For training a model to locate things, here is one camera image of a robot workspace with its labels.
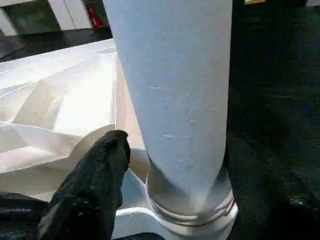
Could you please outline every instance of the red fire extinguisher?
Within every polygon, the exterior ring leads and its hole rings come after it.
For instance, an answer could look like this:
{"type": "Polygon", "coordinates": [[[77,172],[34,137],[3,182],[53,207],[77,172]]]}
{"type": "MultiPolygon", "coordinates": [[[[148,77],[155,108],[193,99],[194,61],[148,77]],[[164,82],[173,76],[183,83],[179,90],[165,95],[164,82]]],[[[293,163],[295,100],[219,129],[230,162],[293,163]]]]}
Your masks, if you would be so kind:
{"type": "Polygon", "coordinates": [[[88,12],[89,12],[89,18],[91,20],[91,23],[94,29],[101,28],[104,26],[101,19],[98,17],[96,13],[96,8],[93,3],[89,3],[88,12]]]}

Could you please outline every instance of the black table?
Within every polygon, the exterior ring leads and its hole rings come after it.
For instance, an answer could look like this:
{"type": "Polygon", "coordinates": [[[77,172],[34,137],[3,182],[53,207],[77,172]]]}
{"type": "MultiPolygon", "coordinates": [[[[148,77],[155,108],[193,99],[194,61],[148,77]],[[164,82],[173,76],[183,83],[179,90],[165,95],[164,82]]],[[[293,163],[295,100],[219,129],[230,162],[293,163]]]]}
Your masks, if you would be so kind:
{"type": "MultiPolygon", "coordinates": [[[[1,61],[111,37],[108,28],[26,35],[25,47],[1,61]]],[[[231,239],[265,234],[271,206],[261,190],[268,187],[261,149],[281,159],[320,199],[320,8],[234,14],[227,145],[240,209],[231,239]]]]}

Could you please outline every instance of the white cylindrical pipe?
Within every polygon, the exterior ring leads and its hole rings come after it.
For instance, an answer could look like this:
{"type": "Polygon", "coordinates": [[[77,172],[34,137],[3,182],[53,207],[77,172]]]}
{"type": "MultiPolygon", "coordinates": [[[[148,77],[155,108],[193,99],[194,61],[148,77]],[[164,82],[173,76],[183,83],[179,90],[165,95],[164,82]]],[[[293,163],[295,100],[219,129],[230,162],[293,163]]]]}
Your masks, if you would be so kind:
{"type": "Polygon", "coordinates": [[[231,191],[222,164],[232,0],[104,4],[151,160],[151,202],[172,219],[213,213],[231,191]]]}

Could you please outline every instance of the white plastic base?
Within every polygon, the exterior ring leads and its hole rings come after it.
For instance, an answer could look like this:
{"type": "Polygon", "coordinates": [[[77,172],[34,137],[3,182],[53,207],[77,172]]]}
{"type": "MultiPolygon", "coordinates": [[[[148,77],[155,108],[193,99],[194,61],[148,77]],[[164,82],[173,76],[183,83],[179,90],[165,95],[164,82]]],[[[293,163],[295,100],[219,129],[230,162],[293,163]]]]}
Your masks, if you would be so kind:
{"type": "Polygon", "coordinates": [[[144,181],[148,169],[148,157],[144,149],[131,152],[131,169],[122,184],[122,207],[116,212],[112,239],[140,233],[155,233],[165,240],[225,240],[229,236],[238,207],[234,201],[224,215],[200,226],[184,226],[166,221],[150,207],[144,181]]]}

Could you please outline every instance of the black surface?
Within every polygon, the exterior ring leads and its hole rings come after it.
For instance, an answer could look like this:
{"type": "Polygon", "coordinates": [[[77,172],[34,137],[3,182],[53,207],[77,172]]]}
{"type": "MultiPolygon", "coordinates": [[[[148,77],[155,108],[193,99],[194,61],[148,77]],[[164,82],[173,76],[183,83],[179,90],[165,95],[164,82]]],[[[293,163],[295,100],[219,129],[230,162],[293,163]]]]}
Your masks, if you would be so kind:
{"type": "Polygon", "coordinates": [[[319,239],[320,8],[250,10],[232,28],[230,238],[319,239]]]}
{"type": "Polygon", "coordinates": [[[0,42],[19,41],[24,47],[0,59],[0,62],[25,58],[59,49],[111,39],[109,27],[99,29],[78,29],[61,32],[46,32],[19,36],[0,36],[0,42]]]}
{"type": "MultiPolygon", "coordinates": [[[[25,48],[7,60],[110,37],[108,29],[24,36],[25,48]]],[[[234,13],[227,143],[239,217],[232,240],[267,236],[267,155],[278,159],[284,176],[320,198],[319,57],[320,8],[234,13]]]]}

